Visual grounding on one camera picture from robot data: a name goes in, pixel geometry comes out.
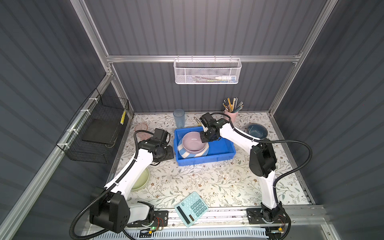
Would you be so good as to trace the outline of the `pink bowl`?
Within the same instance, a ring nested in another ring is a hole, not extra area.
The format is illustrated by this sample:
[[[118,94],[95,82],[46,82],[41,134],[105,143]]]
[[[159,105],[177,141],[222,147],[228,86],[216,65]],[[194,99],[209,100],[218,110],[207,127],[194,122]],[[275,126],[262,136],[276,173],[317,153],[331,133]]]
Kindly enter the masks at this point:
[[[190,154],[200,154],[208,150],[208,143],[203,143],[199,132],[188,132],[182,139],[182,147]]]

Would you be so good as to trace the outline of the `green bowl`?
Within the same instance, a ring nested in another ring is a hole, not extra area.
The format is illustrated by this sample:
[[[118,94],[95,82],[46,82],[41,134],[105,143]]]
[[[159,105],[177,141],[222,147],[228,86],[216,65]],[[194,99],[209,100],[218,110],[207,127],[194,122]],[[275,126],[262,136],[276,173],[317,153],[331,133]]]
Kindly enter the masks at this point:
[[[149,180],[150,180],[150,170],[148,168],[146,168],[142,174],[139,176],[138,180],[135,182],[135,184],[133,185],[131,191],[133,192],[136,192],[136,191],[140,191],[142,189],[144,189]]]

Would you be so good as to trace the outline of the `blue grey bowl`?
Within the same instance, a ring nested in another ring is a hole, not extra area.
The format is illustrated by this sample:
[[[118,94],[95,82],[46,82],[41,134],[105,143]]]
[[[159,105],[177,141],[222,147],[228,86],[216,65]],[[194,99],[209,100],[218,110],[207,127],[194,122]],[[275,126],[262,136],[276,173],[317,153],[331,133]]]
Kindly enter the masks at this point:
[[[267,138],[269,134],[267,128],[260,124],[250,124],[247,127],[247,133],[261,140]]]

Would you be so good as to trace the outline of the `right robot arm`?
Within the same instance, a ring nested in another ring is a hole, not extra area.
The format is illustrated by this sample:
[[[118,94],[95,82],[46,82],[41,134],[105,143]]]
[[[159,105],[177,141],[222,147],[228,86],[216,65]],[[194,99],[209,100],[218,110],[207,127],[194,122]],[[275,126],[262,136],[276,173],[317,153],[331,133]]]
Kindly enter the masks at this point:
[[[277,158],[272,144],[261,143],[260,139],[239,130],[227,119],[216,120],[210,113],[200,117],[204,131],[200,132],[203,143],[227,139],[249,154],[249,168],[258,177],[261,186],[262,206],[270,210],[278,206],[273,183]]]

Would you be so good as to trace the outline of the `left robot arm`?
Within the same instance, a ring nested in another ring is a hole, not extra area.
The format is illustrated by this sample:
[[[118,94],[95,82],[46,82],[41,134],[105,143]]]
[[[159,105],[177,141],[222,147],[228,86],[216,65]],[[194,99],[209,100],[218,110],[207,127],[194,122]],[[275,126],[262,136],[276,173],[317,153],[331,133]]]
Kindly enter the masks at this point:
[[[144,223],[150,225],[155,218],[155,210],[152,204],[138,201],[129,206],[128,197],[134,184],[142,173],[153,162],[160,163],[174,158],[174,151],[169,145],[170,134],[161,129],[155,129],[152,137],[138,141],[134,133],[135,154],[128,164],[110,181],[103,189],[98,188],[92,199],[96,199],[103,192],[110,189],[90,207],[90,223],[107,231],[120,233],[132,223]]]

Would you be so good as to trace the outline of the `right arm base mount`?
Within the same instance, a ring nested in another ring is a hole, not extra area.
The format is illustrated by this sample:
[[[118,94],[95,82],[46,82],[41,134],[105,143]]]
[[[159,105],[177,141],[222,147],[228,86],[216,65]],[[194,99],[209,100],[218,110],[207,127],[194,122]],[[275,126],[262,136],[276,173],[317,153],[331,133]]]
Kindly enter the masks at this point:
[[[263,204],[260,208],[247,208],[246,215],[250,224],[278,224],[288,225],[291,223],[291,218],[286,213],[282,202],[269,209]]]

